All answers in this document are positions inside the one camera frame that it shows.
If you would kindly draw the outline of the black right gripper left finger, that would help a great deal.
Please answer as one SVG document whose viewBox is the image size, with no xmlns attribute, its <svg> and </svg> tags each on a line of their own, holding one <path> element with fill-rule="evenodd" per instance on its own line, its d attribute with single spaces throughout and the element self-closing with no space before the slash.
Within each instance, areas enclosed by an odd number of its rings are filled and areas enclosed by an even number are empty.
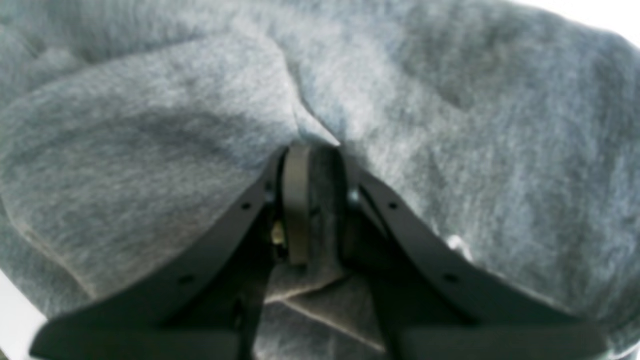
<svg viewBox="0 0 640 360">
<path fill-rule="evenodd" d="M 49 321 L 42 360 L 249 360 L 272 270 L 310 261 L 312 150 L 292 145 L 214 227 L 128 289 Z"/>
</svg>

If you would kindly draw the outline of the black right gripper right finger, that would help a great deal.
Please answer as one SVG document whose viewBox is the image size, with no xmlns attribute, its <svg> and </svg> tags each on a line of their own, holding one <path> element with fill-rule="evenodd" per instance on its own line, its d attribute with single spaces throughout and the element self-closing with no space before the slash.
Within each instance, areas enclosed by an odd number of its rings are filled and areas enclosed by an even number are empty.
<svg viewBox="0 0 640 360">
<path fill-rule="evenodd" d="M 603 360 L 593 322 L 536 300 L 450 249 L 390 187 L 339 148 L 313 175 L 337 202 L 338 259 L 363 276 L 393 360 Z"/>
</svg>

